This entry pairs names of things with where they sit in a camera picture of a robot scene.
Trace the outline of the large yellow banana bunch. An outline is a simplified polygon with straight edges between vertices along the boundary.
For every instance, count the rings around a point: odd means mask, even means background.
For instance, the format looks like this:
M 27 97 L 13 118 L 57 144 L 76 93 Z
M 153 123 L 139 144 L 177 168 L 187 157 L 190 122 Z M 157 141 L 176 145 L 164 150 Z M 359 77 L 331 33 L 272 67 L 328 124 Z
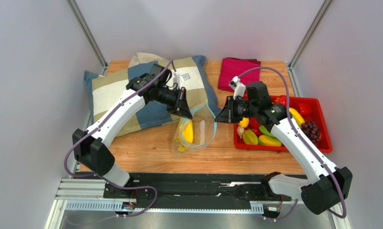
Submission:
M 184 153 L 190 149 L 189 143 L 194 141 L 194 129 L 192 120 L 186 119 L 180 122 L 173 143 L 178 152 Z

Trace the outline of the clear zip top bag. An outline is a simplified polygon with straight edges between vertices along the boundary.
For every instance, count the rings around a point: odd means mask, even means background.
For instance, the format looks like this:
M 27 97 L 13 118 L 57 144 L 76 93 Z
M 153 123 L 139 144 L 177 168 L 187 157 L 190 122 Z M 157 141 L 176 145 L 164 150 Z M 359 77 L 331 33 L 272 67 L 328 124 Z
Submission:
M 177 149 L 175 149 L 175 144 L 172 141 L 172 152 L 177 158 L 205 149 L 209 144 L 211 144 L 216 136 L 217 123 L 215 122 L 215 114 L 209 107 L 208 100 L 193 106 L 190 111 L 193 115 L 193 118 L 190 120 L 193 122 L 194 141 L 193 143 L 189 143 L 190 149 L 184 153 L 178 152 Z M 186 119 L 188 118 L 180 118 L 178 125 L 180 122 L 183 122 Z

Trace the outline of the red apple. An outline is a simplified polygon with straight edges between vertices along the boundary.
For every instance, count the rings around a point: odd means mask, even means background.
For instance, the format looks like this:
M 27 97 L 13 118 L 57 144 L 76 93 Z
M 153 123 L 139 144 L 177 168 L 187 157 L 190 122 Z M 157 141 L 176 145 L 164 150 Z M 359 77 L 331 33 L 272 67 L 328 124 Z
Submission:
M 261 124 L 257 122 L 256 118 L 252 117 L 249 119 L 249 126 L 251 128 L 259 128 Z

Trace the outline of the purple grape bunch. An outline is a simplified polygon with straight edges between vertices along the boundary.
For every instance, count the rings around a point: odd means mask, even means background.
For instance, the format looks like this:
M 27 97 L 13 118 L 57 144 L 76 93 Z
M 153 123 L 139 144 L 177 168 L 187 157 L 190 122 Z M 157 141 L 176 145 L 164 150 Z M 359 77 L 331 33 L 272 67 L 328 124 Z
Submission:
M 301 129 L 304 132 L 304 134 L 307 136 L 307 138 L 313 142 L 315 145 L 320 142 L 321 140 L 321 132 L 320 128 L 313 120 L 305 121 L 303 124 L 301 124 Z

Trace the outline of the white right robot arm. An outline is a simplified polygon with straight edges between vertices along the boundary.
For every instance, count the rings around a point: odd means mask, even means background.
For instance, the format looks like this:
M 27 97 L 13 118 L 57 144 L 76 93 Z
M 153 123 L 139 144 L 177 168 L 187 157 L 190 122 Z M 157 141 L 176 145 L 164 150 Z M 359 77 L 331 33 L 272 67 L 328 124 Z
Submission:
M 221 113 L 215 118 L 220 123 L 238 123 L 244 117 L 255 118 L 270 131 L 298 161 L 306 174 L 306 179 L 289 177 L 279 172 L 265 176 L 261 184 L 267 196 L 286 195 L 303 201 L 314 214 L 330 211 L 344 204 L 352 182 L 352 172 L 347 167 L 339 168 L 312 143 L 300 125 L 292 118 L 289 110 L 281 104 L 273 104 L 266 85 L 261 82 L 242 84 L 238 78 L 229 86 L 233 96 L 227 97 Z

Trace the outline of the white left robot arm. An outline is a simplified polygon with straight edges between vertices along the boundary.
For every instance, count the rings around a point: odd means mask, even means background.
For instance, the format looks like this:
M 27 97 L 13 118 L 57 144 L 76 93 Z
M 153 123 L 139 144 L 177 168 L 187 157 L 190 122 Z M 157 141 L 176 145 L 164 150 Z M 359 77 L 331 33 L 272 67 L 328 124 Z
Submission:
M 85 131 L 77 129 L 73 133 L 69 153 L 95 175 L 117 187 L 124 187 L 130 175 L 116 164 L 109 146 L 130 118 L 149 102 L 166 105 L 171 115 L 191 119 L 183 81 L 176 70 L 154 64 L 150 72 L 129 81 L 119 99 L 97 122 Z

